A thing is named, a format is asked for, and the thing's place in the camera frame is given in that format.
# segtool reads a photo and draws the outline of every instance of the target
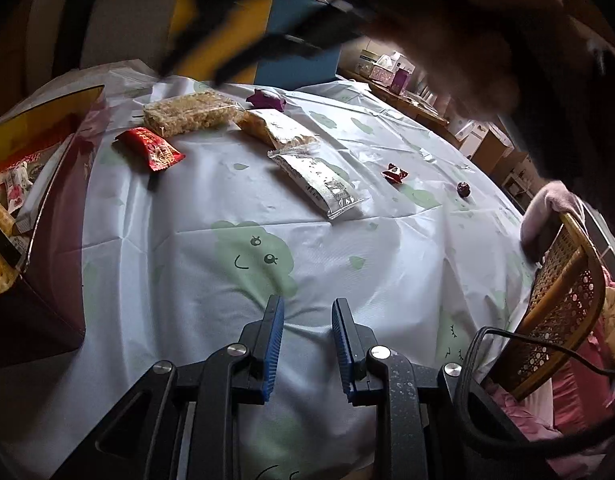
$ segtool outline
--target cartoon mouth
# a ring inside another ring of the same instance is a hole
[[[234,260],[234,266],[235,266],[237,269],[249,269],[250,267],[241,267],[241,266],[239,266],[239,265],[236,265],[236,262],[238,262],[238,259],[239,259],[240,257],[241,257],[241,255],[239,254],[239,255],[235,258],[235,260]]]

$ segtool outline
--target black cable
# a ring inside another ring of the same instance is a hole
[[[568,436],[559,438],[549,438],[535,440],[533,442],[509,442],[493,438],[480,431],[472,422],[468,411],[468,399],[472,375],[476,367],[476,359],[479,346],[486,335],[493,334],[510,339],[524,341],[526,343],[545,346],[563,352],[584,364],[590,370],[607,377],[615,377],[615,370],[605,370],[597,368],[589,361],[578,355],[576,352],[564,348],[561,345],[552,343],[548,340],[537,339],[529,336],[515,334],[501,330],[500,328],[486,326],[476,333],[472,343],[470,343],[465,360],[463,361],[463,371],[459,377],[457,390],[455,392],[454,404],[457,413],[457,422],[463,434],[465,443],[484,456],[497,458],[523,458],[523,457],[542,457],[556,458],[566,456],[575,452],[595,446],[607,440],[615,434],[615,415],[588,428]]]

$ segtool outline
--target open box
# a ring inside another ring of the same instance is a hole
[[[85,337],[82,232],[90,171],[109,120],[103,88],[72,92],[0,123],[0,168],[64,141],[49,178],[35,182],[45,189],[27,246],[0,229],[0,268],[14,276],[0,292],[0,367],[74,350]]]

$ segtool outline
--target white tablecloth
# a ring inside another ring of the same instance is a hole
[[[341,390],[335,298],[381,344],[431,367],[460,362],[483,325],[518,325],[534,270],[519,214],[457,150],[363,85],[279,91],[287,115],[320,135],[316,156],[368,197],[328,221],[236,126],[174,137],[185,160],[152,179],[110,147],[143,104],[192,92],[193,80],[155,84],[140,62],[102,66],[50,82],[18,109],[101,82],[112,119],[86,205],[86,341],[0,370],[0,442],[30,471],[49,476],[153,362],[204,360],[235,341],[270,294],[286,298],[283,343],[270,402],[240,411],[244,479],[273,465],[265,479],[340,478],[371,461],[374,410]],[[244,102],[252,87],[224,92]],[[390,162],[410,173],[399,189],[380,174]],[[492,344],[481,372],[500,349]]]

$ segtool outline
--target silver bolt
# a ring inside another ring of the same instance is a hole
[[[461,375],[461,365],[457,365],[456,363],[447,363],[443,370],[450,377],[459,377]]]
[[[169,361],[159,361],[152,365],[152,371],[158,375],[168,374],[172,371],[172,363]]]
[[[243,355],[248,351],[248,347],[245,345],[241,345],[241,343],[232,343],[228,346],[228,354],[232,357],[238,357],[239,355]]]
[[[392,352],[388,347],[380,345],[373,346],[369,350],[369,353],[372,354],[372,357],[374,357],[374,359],[387,359],[388,357],[390,357],[390,355],[392,355]]]

